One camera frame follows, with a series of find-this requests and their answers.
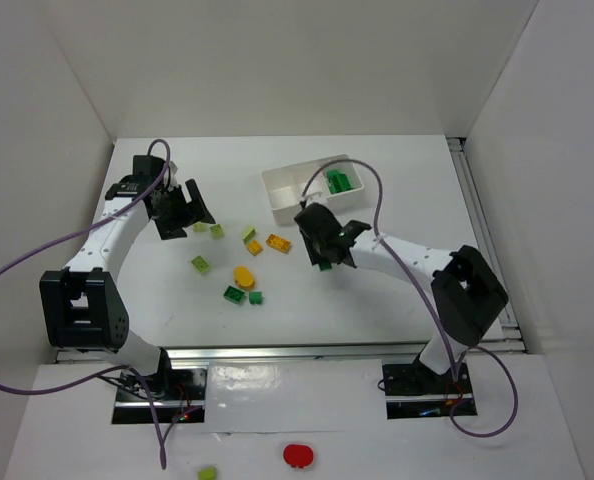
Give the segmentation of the light green square lego upturned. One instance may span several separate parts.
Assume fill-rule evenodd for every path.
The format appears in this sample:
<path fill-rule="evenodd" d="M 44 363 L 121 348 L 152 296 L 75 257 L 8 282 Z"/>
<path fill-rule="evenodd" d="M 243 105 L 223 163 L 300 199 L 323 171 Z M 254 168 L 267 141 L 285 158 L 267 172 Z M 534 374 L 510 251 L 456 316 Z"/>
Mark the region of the light green square lego upturned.
<path fill-rule="evenodd" d="M 208 226 L 203 222 L 197 222 L 193 225 L 194 232 L 207 232 Z"/>

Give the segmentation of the light green square lego studs-up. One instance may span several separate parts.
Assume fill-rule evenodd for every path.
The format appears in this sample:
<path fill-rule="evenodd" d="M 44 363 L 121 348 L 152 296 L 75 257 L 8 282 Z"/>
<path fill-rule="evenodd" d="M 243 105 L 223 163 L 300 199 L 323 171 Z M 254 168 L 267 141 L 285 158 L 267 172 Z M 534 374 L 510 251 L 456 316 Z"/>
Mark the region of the light green square lego studs-up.
<path fill-rule="evenodd" d="M 211 225 L 209 231 L 213 239 L 221 239 L 225 236 L 224 230 L 220 224 Z"/>

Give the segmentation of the orange-yellow rectangular lego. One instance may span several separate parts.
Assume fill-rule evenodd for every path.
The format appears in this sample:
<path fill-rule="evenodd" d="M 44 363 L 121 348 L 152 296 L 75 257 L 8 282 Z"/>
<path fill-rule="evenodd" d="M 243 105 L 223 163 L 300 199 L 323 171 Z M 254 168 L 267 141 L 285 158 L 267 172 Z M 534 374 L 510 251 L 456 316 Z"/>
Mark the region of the orange-yellow rectangular lego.
<path fill-rule="evenodd" d="M 291 246 L 292 246 L 290 241 L 284 239 L 283 237 L 275 235 L 275 234 L 270 234 L 268 236 L 268 238 L 266 239 L 266 244 L 270 248 L 272 248 L 278 252 L 281 252 L 283 254 L 287 254 L 290 251 Z"/>

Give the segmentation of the lime green rectangular lego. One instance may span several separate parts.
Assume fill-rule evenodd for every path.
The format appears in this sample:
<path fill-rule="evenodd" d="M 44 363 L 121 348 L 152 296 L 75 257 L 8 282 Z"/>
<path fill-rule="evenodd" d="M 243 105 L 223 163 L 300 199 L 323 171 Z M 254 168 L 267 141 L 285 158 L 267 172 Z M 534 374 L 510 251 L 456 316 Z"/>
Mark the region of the lime green rectangular lego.
<path fill-rule="evenodd" d="M 201 275 L 206 274 L 210 270 L 210 264 L 201 255 L 192 258 L 190 262 L 193 268 Z"/>

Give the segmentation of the light green curved lego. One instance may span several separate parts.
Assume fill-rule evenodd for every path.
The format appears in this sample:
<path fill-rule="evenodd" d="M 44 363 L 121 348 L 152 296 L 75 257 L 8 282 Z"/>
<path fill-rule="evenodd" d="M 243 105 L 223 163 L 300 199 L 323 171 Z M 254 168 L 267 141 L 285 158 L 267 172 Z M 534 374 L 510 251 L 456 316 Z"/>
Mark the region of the light green curved lego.
<path fill-rule="evenodd" d="M 243 229 L 243 231 L 241 233 L 241 239 L 244 244 L 248 244 L 254 238 L 255 235 L 256 235 L 255 227 L 252 225 L 248 225 Z"/>

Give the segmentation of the small yellow square lego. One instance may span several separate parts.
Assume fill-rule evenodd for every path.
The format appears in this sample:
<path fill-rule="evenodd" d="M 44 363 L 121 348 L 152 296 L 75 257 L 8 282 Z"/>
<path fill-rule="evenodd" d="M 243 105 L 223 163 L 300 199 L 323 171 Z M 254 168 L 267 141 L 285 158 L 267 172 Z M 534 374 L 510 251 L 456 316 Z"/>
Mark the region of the small yellow square lego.
<path fill-rule="evenodd" d="M 246 248 L 248 252 L 253 256 L 257 256 L 259 253 L 263 251 L 263 247 L 256 240 L 252 240 L 251 242 L 249 242 L 246 245 Z"/>

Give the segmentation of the small dark green lego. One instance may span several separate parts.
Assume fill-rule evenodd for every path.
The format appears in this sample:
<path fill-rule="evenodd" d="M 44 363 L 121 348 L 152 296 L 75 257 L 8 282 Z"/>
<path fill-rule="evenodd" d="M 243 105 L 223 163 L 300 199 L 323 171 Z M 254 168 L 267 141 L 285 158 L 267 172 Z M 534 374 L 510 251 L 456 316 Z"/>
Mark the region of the small dark green lego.
<path fill-rule="evenodd" d="M 251 291 L 248 294 L 248 300 L 251 305 L 261 305 L 263 303 L 263 294 L 260 291 Z"/>

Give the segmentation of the yellow oval lego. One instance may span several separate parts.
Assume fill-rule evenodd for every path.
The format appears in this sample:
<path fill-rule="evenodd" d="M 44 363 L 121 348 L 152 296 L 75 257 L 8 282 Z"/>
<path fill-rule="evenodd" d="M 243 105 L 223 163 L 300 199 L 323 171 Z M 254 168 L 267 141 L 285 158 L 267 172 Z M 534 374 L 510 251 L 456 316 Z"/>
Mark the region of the yellow oval lego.
<path fill-rule="evenodd" d="M 243 290 L 253 289 L 256 283 L 254 275 L 245 266 L 237 266 L 234 268 L 233 280 L 237 287 Z"/>

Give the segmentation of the dark green rectangular lego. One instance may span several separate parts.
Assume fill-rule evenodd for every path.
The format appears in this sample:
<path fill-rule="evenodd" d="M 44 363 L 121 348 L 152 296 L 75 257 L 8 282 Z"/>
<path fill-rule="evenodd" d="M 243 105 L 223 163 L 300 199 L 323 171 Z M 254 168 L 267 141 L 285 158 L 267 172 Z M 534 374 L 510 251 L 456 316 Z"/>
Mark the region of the dark green rectangular lego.
<path fill-rule="evenodd" d="M 223 294 L 223 297 L 228 302 L 236 305 L 240 305 L 246 297 L 246 293 L 243 290 L 228 286 Z"/>

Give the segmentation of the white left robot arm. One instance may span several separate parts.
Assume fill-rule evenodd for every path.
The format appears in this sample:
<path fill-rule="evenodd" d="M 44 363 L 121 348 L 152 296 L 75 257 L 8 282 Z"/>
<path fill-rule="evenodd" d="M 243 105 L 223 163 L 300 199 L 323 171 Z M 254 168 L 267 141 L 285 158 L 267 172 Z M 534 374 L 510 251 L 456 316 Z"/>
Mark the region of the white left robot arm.
<path fill-rule="evenodd" d="M 130 327 L 129 312 L 116 285 L 123 262 L 138 235 L 153 222 L 162 240 L 187 236 L 186 202 L 176 182 L 163 182 L 126 210 L 165 171 L 165 160 L 133 157 L 133 171 L 107 191 L 100 220 L 80 251 L 60 270 L 39 281 L 47 336 L 64 350 L 92 353 L 116 366 L 132 367 L 155 388 L 167 383 L 171 362 L 165 350 Z"/>

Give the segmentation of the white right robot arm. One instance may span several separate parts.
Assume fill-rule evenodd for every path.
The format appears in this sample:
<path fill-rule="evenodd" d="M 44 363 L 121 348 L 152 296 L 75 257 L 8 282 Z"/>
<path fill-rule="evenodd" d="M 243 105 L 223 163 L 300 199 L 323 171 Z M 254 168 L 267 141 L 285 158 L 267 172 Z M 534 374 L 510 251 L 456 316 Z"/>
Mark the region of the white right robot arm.
<path fill-rule="evenodd" d="M 436 375 L 458 377 L 467 352 L 478 346 L 508 303 L 508 294 L 476 248 L 437 250 L 384 234 L 379 226 L 384 186 L 377 181 L 373 221 L 341 225 L 305 186 L 294 217 L 313 265 L 330 263 L 379 272 L 410 283 L 436 333 L 417 362 Z"/>

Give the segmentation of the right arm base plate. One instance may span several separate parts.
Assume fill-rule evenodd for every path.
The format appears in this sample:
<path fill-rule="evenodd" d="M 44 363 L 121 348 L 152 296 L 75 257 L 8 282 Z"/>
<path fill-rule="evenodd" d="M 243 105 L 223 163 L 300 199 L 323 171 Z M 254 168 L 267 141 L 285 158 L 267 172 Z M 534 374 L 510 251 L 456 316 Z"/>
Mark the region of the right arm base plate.
<path fill-rule="evenodd" d="M 421 364 L 382 366 L 377 388 L 385 394 L 388 420 L 476 416 L 477 407 L 468 366 L 460 366 L 458 378 L 438 376 Z"/>

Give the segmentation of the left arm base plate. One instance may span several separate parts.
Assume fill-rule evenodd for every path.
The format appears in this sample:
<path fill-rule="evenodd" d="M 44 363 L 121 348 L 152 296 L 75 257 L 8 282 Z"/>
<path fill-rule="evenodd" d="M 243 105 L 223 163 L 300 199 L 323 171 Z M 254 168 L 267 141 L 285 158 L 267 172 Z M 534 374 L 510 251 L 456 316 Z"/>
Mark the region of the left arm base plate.
<path fill-rule="evenodd" d="M 203 423 L 207 380 L 205 367 L 170 371 L 168 384 L 151 387 L 157 420 L 165 424 L 174 418 L 182 424 Z M 112 424 L 152 424 L 146 392 L 136 378 L 121 373 L 117 377 L 105 377 L 104 381 L 115 388 Z"/>

